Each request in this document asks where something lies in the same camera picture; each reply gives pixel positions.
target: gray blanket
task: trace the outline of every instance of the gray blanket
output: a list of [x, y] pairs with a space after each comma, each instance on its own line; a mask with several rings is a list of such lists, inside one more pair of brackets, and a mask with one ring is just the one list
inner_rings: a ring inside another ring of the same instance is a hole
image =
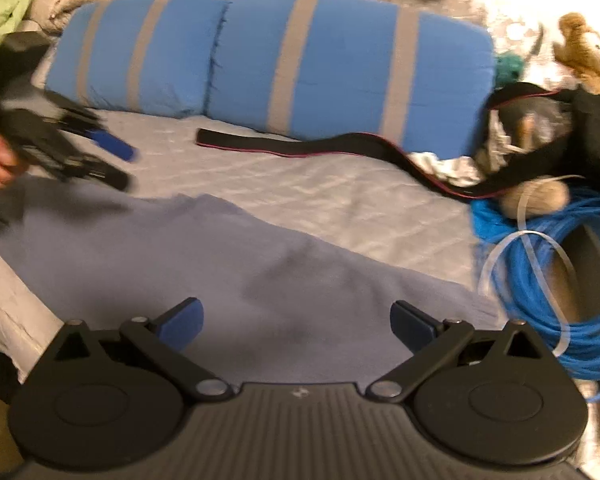
[[397, 269], [258, 220], [203, 195], [142, 200], [85, 182], [21, 179], [0, 199], [0, 256], [62, 320], [116, 328], [188, 296], [205, 307], [184, 351], [226, 380], [354, 381], [410, 353], [389, 308], [496, 328], [498, 310], [460, 285]]

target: blue and gray striped pillow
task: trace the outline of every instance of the blue and gray striped pillow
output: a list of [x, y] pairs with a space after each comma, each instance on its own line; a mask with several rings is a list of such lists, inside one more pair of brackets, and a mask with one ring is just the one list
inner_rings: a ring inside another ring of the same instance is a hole
[[73, 16], [46, 88], [104, 110], [203, 113], [225, 0], [112, 0]]
[[377, 0], [232, 0], [213, 60], [213, 119], [440, 158], [474, 150], [495, 67], [483, 28]]

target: black mount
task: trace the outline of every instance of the black mount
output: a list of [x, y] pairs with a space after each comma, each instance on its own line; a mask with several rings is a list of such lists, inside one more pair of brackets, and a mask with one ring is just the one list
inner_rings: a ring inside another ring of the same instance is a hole
[[523, 321], [477, 331], [398, 301], [392, 331], [414, 355], [362, 396], [353, 384], [232, 388], [176, 351], [195, 319], [190, 298], [119, 330], [65, 324], [11, 405], [29, 460], [13, 478], [585, 478], [566, 458], [586, 403]]
[[38, 32], [14, 32], [0, 46], [0, 134], [23, 160], [61, 181], [97, 180], [127, 190], [130, 176], [101, 158], [78, 150], [61, 130], [93, 139], [105, 136], [122, 153], [133, 149], [113, 137], [87, 108], [31, 83], [50, 43]]

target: brown plush toy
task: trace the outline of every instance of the brown plush toy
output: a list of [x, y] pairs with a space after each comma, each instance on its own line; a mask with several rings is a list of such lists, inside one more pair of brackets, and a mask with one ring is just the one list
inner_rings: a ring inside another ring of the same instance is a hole
[[600, 35], [577, 12], [561, 17], [558, 28], [564, 44], [554, 43], [555, 60], [571, 68], [587, 91], [600, 94]]
[[[558, 20], [564, 44], [554, 43], [555, 60], [573, 70], [582, 86], [592, 94], [600, 94], [600, 35], [587, 25], [578, 12], [565, 14]], [[519, 146], [525, 149], [530, 139], [533, 123], [522, 121], [518, 128]], [[515, 219], [523, 194], [528, 194], [526, 218], [554, 213], [570, 202], [569, 188], [550, 177], [540, 177], [507, 191], [500, 199], [504, 216]]]

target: green yarn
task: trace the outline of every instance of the green yarn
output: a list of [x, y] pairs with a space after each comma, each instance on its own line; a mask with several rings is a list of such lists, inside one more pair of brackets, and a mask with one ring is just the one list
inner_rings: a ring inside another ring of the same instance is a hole
[[525, 60], [513, 52], [505, 52], [498, 56], [496, 62], [496, 88], [515, 83], [525, 71]]

